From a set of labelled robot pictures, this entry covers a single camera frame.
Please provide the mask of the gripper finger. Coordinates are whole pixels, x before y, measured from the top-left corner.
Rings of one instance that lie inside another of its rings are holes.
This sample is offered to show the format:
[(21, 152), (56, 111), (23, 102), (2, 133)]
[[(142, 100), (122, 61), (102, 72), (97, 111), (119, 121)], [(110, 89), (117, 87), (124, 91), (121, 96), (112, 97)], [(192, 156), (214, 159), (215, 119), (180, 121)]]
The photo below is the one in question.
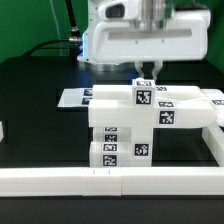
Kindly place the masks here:
[(152, 77), (154, 80), (157, 79), (157, 76), (161, 69), (163, 68), (163, 62), (162, 61), (155, 61), (154, 62), (154, 68), (151, 71)]
[(145, 79), (145, 73), (143, 71), (143, 62), (134, 62), (135, 70), (139, 74), (140, 78)]

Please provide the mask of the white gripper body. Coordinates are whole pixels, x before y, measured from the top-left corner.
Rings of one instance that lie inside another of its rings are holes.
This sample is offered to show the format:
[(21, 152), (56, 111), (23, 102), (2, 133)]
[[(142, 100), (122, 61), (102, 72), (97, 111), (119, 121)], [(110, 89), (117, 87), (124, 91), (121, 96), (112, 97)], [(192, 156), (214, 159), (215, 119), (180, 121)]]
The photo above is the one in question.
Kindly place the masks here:
[(89, 57), (96, 63), (202, 59), (208, 9), (177, 10), (166, 0), (89, 0)]

